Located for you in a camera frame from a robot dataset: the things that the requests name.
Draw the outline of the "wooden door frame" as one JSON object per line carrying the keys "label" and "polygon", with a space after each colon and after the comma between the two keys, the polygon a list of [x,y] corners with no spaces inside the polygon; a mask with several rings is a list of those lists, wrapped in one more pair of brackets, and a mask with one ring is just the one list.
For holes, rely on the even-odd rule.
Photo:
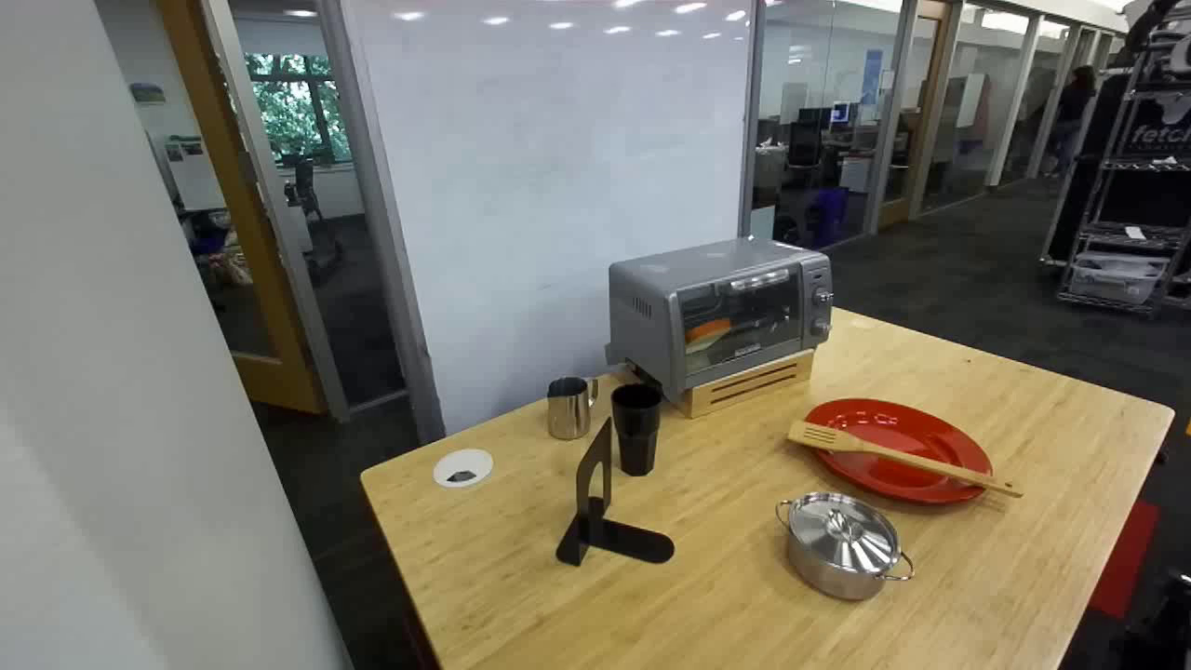
{"label": "wooden door frame", "polygon": [[212,27],[202,0],[155,0],[172,40],[206,153],[232,214],[232,233],[253,280],[253,308],[259,315],[265,347],[232,350],[245,396],[259,406],[325,414],[325,391],[306,355],[300,318],[271,235],[259,181],[249,161],[243,120],[232,101],[232,75],[216,56]]}

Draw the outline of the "wooden spatula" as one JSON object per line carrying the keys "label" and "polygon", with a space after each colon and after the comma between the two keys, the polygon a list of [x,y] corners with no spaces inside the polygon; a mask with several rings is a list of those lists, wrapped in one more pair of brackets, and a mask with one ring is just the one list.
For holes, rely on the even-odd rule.
{"label": "wooden spatula", "polygon": [[794,422],[785,441],[800,442],[800,449],[812,449],[812,450],[824,450],[824,453],[871,453],[871,458],[884,458],[884,462],[898,462],[898,467],[909,467],[909,471],[920,471],[920,475],[961,482],[961,486],[972,486],[972,488],[982,488],[982,491],[1022,499],[1022,491],[1016,486],[1008,486],[1008,482],[995,478],[995,475],[979,475],[979,471],[964,471],[964,467],[953,467],[953,462],[935,462],[935,458],[922,458],[922,453],[893,450],[893,449],[848,437],[848,432],[831,429],[831,426]]}

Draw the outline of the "black plastic cup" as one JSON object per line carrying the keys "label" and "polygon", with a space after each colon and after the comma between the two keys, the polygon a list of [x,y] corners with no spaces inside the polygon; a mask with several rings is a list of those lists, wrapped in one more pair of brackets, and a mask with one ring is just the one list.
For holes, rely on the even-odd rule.
{"label": "black plastic cup", "polygon": [[609,396],[620,471],[646,478],[656,471],[662,396],[652,383],[624,383]]}

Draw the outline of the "small steel cup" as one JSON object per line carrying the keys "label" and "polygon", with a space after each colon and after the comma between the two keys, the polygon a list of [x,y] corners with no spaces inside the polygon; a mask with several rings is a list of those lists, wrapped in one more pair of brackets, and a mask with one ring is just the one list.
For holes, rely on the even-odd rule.
{"label": "small steel cup", "polygon": [[577,441],[590,426],[598,383],[590,377],[562,377],[547,383],[547,432]]}

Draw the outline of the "wooden slatted stand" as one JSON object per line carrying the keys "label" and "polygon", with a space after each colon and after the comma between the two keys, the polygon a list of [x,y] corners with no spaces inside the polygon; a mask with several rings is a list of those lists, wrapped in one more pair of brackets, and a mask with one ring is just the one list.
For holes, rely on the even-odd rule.
{"label": "wooden slatted stand", "polygon": [[711,417],[763,396],[800,396],[812,379],[812,355],[781,355],[759,367],[687,367],[629,363],[624,379],[640,383],[657,406],[678,406],[686,417]]}

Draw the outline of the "red plate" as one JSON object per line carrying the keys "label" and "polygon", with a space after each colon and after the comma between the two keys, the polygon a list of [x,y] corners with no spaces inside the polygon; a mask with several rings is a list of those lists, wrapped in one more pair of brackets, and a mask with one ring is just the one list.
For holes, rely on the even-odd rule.
{"label": "red plate", "polygon": [[[995,471],[989,453],[967,432],[902,401],[833,400],[833,401],[812,406],[804,422],[858,437],[867,442],[877,442],[902,453],[964,467],[972,475]],[[891,462],[877,453],[817,453],[817,462],[833,478],[898,502],[961,507],[979,499],[979,488],[972,486],[961,486],[925,471],[913,471],[905,462]]]}

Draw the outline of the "small steel pot with lid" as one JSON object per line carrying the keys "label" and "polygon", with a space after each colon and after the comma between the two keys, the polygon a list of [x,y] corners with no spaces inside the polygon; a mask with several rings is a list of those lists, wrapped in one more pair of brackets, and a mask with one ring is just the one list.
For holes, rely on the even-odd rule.
{"label": "small steel pot with lid", "polygon": [[814,592],[864,605],[913,583],[917,560],[893,523],[846,491],[809,491],[773,507],[790,569]]}

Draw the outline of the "silver toaster oven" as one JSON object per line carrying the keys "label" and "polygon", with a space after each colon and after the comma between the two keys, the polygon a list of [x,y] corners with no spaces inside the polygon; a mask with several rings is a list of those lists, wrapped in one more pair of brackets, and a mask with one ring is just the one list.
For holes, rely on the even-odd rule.
{"label": "silver toaster oven", "polygon": [[667,400],[831,338],[833,267],[817,249],[729,238],[616,262],[605,280],[609,357]]}

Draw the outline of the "metal storage shelf rack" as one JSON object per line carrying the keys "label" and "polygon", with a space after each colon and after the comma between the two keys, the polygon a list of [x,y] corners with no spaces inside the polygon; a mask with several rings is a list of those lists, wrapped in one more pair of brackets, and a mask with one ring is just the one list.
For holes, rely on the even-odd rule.
{"label": "metal storage shelf rack", "polygon": [[1111,315],[1191,308],[1191,29],[1166,23],[1111,64],[1080,132],[1041,264],[1057,297]]}

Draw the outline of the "black metal bookend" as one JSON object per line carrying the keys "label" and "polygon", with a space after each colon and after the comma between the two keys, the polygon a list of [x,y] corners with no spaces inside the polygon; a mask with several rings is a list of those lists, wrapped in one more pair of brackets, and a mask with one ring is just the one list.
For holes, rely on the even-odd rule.
{"label": "black metal bookend", "polygon": [[673,560],[673,542],[609,518],[609,429],[598,429],[577,462],[577,507],[554,548],[554,560],[580,565],[589,553],[662,565]]}

